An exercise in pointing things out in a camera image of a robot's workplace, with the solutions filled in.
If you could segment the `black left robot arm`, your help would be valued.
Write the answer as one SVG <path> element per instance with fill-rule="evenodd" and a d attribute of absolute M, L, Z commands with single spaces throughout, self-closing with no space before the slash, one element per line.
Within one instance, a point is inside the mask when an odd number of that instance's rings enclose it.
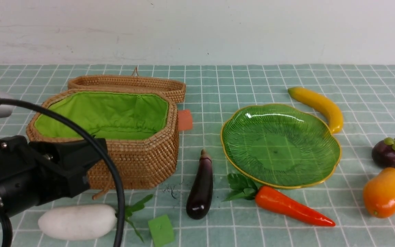
<path fill-rule="evenodd" d="M 12 217 L 31 207 L 74 198 L 90 188 L 87 173 L 102 157 L 85 140 L 0 139 L 0 207 Z"/>

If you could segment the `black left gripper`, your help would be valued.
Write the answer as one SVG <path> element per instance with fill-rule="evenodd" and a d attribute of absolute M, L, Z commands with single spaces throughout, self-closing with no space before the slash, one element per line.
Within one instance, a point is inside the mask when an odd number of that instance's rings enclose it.
<path fill-rule="evenodd" d="M 86 140 L 30 142 L 29 146 L 38 153 L 39 205 L 90 189 L 88 170 L 103 159 Z"/>

